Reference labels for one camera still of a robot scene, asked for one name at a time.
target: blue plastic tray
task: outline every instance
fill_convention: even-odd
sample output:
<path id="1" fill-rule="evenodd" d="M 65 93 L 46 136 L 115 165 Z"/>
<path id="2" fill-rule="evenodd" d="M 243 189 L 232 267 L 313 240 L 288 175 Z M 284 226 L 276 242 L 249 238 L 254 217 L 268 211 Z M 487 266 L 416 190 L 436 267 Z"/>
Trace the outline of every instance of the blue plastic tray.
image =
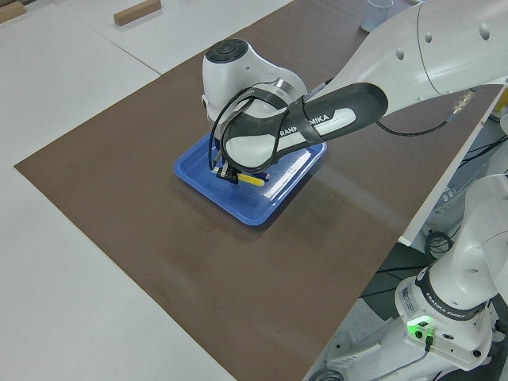
<path id="1" fill-rule="evenodd" d="M 270 180 L 264 187 L 237 185 L 218 179 L 208 168 L 206 134 L 181 155 L 173 166 L 175 174 L 222 209 L 247 225 L 261 225 L 277 209 L 302 177 L 326 151 L 326 143 L 285 155 L 267 169 Z"/>

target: transparent plastic cup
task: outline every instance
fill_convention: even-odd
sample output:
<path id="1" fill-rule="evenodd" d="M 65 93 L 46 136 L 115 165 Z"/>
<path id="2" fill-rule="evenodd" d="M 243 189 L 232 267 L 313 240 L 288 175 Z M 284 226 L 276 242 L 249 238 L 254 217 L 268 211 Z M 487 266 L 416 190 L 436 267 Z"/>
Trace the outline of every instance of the transparent plastic cup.
<path id="1" fill-rule="evenodd" d="M 372 32 L 384 23 L 393 5 L 393 0 L 368 0 L 365 6 L 364 19 L 360 24 L 361 29 Z"/>

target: brown table surface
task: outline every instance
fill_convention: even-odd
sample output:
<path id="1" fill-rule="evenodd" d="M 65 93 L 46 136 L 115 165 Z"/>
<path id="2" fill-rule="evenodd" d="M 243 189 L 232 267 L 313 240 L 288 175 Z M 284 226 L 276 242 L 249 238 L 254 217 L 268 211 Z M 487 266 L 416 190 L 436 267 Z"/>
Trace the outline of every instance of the brown table surface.
<path id="1" fill-rule="evenodd" d="M 362 10 L 358 1 L 294 1 L 235 37 L 312 88 L 334 76 L 366 37 L 358 29 Z M 395 137 L 372 125 L 330 142 L 319 168 L 275 216 L 248 227 L 171 170 L 207 132 L 201 64 L 202 55 L 188 60 L 17 169 L 232 375 L 295 381 L 498 87 L 483 87 L 452 124 L 428 136 Z M 454 101 L 427 101 L 385 122 L 427 129 Z"/>

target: white table surface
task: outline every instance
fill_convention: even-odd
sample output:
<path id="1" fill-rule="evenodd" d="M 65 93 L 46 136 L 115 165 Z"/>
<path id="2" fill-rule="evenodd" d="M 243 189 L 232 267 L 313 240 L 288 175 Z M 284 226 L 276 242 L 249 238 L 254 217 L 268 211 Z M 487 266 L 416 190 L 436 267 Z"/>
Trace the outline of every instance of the white table surface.
<path id="1" fill-rule="evenodd" d="M 162 0 L 162 9 L 127 25 L 116 12 L 141 0 L 52 0 L 155 71 L 163 74 L 291 0 Z"/>
<path id="2" fill-rule="evenodd" d="M 0 379 L 233 380 L 13 168 L 158 77 L 49 0 L 27 9 L 0 25 Z"/>

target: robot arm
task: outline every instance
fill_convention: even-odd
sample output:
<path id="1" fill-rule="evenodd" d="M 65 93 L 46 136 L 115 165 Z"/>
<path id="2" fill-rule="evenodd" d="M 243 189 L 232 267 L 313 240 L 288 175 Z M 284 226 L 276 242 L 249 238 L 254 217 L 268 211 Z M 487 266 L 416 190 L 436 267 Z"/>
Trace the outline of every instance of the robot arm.
<path id="1" fill-rule="evenodd" d="M 309 94 L 295 73 L 263 60 L 245 42 L 222 41 L 203 62 L 203 101 L 218 126 L 221 154 L 238 170 L 262 171 L 287 153 L 414 103 L 504 83 L 506 20 L 504 0 L 428 0 L 378 27 L 333 80 Z"/>

